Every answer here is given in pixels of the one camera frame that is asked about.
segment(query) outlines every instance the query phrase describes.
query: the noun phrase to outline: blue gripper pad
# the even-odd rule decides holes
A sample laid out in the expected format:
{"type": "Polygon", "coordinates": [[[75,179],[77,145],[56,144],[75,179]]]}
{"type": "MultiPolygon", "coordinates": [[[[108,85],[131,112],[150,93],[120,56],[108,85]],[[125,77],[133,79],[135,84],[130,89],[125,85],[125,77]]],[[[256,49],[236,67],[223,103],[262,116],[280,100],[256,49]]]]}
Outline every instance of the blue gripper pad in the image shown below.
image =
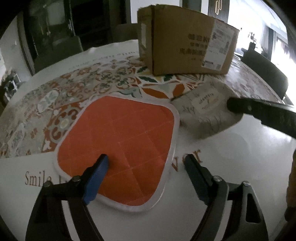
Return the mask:
{"type": "Polygon", "coordinates": [[[101,155],[97,162],[91,167],[93,170],[84,189],[82,200],[88,205],[95,199],[100,185],[108,171],[109,160],[107,155],[101,155]]]}
{"type": "Polygon", "coordinates": [[[195,192],[198,198],[206,205],[211,201],[211,187],[212,187],[212,175],[209,170],[202,167],[192,154],[188,154],[184,161],[185,169],[190,177],[195,192]]]}

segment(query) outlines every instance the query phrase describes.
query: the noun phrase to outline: cardboard box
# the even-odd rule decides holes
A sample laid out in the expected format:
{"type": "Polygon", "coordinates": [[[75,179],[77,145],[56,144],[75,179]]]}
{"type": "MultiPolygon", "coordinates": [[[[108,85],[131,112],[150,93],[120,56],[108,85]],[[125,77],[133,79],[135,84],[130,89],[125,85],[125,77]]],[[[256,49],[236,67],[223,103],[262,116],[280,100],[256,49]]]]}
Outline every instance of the cardboard box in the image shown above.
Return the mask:
{"type": "Polygon", "coordinates": [[[140,57],[154,75],[228,72],[238,29],[171,5],[140,8],[138,23],[140,57]]]}

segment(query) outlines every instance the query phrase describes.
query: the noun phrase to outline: white table surface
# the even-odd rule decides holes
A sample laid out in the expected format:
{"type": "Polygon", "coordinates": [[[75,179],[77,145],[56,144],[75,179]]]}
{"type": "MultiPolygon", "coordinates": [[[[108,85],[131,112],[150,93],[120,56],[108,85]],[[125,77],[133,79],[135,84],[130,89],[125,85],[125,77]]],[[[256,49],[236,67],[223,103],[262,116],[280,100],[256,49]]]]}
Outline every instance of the white table surface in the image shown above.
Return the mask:
{"type": "MultiPolygon", "coordinates": [[[[36,74],[21,86],[9,105],[26,93],[75,68],[88,66],[98,56],[111,55],[113,47],[129,51],[135,48],[130,42],[92,48],[72,56],[36,74]]],[[[200,150],[199,158],[212,175],[227,182],[252,184],[263,211],[268,233],[271,236],[286,209],[285,195],[296,141],[291,137],[262,126],[252,116],[244,115],[235,126],[205,140],[196,140],[180,127],[175,156],[182,159],[185,153],[200,150]]],[[[54,183],[59,176],[53,167],[53,152],[0,159],[0,214],[18,240],[25,240],[28,220],[40,187],[26,185],[25,174],[37,178],[51,176],[54,183]]],[[[170,178],[160,201],[149,211],[126,213],[98,201],[88,206],[101,235],[105,240],[190,240],[206,206],[199,201],[190,179],[179,161],[179,171],[171,168],[170,178]]],[[[73,240],[79,240],[64,208],[73,240]]],[[[221,240],[225,230],[230,203],[216,240],[221,240]]]]}

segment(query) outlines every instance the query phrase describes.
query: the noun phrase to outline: table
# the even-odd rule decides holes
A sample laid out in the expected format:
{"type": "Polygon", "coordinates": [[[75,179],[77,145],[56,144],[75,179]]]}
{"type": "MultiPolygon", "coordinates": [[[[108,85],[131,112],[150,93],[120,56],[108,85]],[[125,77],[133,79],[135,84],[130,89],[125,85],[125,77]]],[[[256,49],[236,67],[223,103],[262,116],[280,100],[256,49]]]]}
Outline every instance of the table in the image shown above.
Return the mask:
{"type": "MultiPolygon", "coordinates": [[[[20,87],[0,117],[0,180],[6,180],[0,182],[1,196],[5,197],[1,198],[0,213],[8,227],[24,240],[40,190],[26,184],[26,172],[36,178],[50,177],[54,183],[63,182],[52,165],[53,151],[89,99],[117,92],[169,101],[212,79],[225,83],[239,96],[280,102],[256,73],[235,58],[225,76],[154,77],[139,60],[135,40],[91,48],[37,73],[20,87]],[[16,197],[22,199],[21,205],[16,197]]],[[[179,169],[172,169],[164,195],[155,207],[129,214],[94,201],[89,210],[106,240],[119,236],[122,240],[150,240],[151,234],[153,240],[189,240],[205,205],[198,200],[180,160],[185,153],[196,151],[213,175],[228,182],[251,182],[272,235],[286,208],[285,191],[295,146],[289,136],[261,126],[247,115],[235,126],[205,140],[194,139],[181,127],[174,158],[179,169]]],[[[64,208],[69,219],[70,213],[64,208]]],[[[71,235],[75,235],[73,224],[69,225],[71,235]]],[[[225,226],[224,220],[218,239],[225,226]]]]}

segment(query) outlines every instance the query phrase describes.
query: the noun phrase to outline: white sticker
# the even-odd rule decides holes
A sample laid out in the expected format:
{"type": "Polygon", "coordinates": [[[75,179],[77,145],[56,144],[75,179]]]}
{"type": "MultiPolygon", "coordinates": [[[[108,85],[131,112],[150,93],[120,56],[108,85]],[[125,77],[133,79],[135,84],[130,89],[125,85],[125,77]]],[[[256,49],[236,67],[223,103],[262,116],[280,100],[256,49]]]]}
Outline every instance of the white sticker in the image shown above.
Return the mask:
{"type": "Polygon", "coordinates": [[[146,48],[146,25],[141,23],[141,43],[146,48]]]}
{"type": "Polygon", "coordinates": [[[221,70],[232,42],[234,31],[225,23],[215,21],[211,39],[202,66],[221,70]]]}
{"type": "Polygon", "coordinates": [[[201,91],[199,97],[194,98],[191,104],[200,114],[204,114],[217,107],[222,100],[224,100],[224,96],[216,88],[211,87],[206,91],[201,91]]]}

